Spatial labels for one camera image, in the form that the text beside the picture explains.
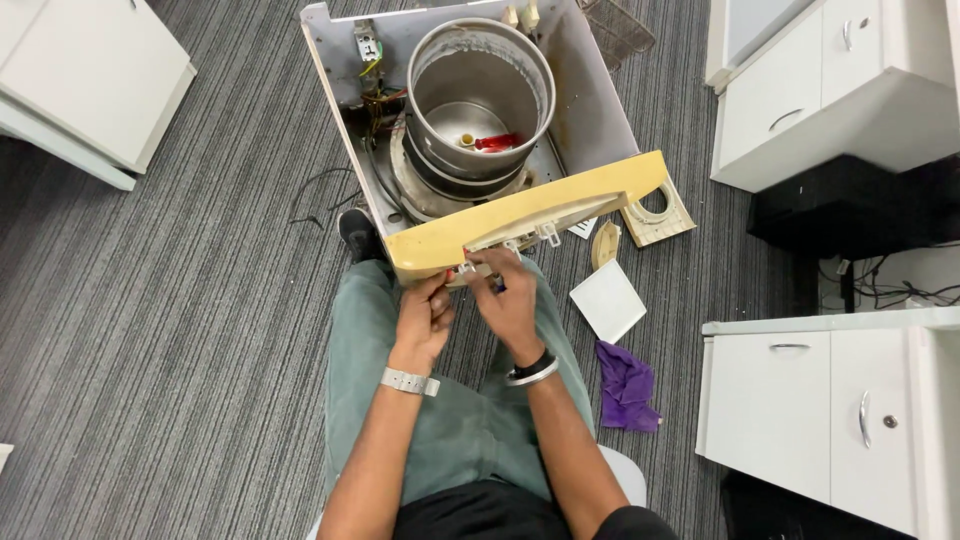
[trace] man's left hand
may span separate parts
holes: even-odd
[[[396,343],[387,365],[415,375],[430,376],[433,363],[450,334],[453,306],[446,284],[451,275],[443,271],[417,283],[403,293],[396,323]]]

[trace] metal drum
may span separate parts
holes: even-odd
[[[556,102],[550,67],[523,34],[497,21],[465,18],[426,35],[407,68],[403,148],[435,191],[483,200],[509,184],[543,135]],[[512,134],[495,152],[472,142]]]

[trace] black bracelet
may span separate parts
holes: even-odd
[[[514,369],[507,374],[507,386],[527,386],[539,382],[557,371],[558,367],[560,362],[557,357],[547,349],[543,349],[543,355],[536,362],[527,367],[514,366]]]

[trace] person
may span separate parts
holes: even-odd
[[[556,299],[531,260],[504,248],[467,254],[506,287],[464,274],[499,338],[474,391],[432,374],[456,315],[452,272],[408,288],[397,309],[369,216],[351,209],[338,225],[354,264],[333,302],[318,540],[676,538],[630,506],[600,453]],[[528,376],[537,365],[550,367]],[[507,385],[512,369],[514,383],[535,381]],[[428,378],[440,383],[434,397],[421,393]],[[396,388],[411,380],[416,391]]]

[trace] yellow plastic panel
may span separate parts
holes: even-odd
[[[397,277],[406,284],[461,264],[465,247],[492,246],[548,222],[561,233],[643,198],[666,178],[657,150],[461,210],[384,241]]]

